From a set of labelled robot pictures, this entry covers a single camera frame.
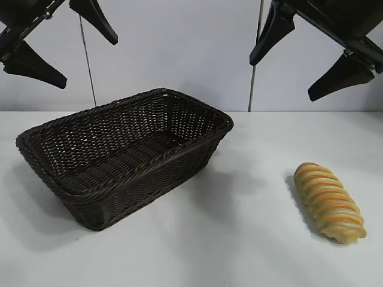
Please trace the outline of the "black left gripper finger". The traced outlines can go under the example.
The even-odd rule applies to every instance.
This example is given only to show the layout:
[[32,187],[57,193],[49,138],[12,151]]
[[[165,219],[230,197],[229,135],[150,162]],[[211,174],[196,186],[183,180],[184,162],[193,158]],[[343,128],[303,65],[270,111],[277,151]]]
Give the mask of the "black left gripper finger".
[[112,45],[118,43],[118,36],[106,19],[97,0],[70,0],[69,6],[96,28]]
[[67,78],[42,59],[26,41],[2,57],[3,71],[11,75],[33,78],[55,87],[64,89]]

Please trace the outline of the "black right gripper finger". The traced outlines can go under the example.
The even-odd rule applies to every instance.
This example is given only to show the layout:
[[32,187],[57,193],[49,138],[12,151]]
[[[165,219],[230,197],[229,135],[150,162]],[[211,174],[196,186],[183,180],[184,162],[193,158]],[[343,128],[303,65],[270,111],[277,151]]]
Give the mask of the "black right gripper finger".
[[374,79],[375,64],[356,56],[341,56],[336,63],[308,89],[312,102],[336,91],[367,84]]
[[295,29],[296,10],[287,2],[272,2],[263,30],[250,54],[250,65],[257,65],[280,40]]

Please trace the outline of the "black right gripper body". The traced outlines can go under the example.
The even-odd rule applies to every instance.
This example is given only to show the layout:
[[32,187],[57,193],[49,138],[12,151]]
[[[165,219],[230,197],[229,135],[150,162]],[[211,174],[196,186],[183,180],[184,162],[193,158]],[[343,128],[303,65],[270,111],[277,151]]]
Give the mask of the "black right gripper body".
[[277,1],[287,19],[298,15],[344,48],[342,57],[382,73],[382,49],[367,35],[382,22],[382,1]]

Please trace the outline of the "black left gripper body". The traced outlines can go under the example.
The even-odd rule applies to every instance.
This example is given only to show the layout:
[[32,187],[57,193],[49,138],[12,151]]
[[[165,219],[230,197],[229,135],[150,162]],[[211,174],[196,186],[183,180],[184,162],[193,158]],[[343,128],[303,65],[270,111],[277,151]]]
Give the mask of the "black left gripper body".
[[4,63],[15,53],[17,46],[63,1],[1,1],[1,62]]

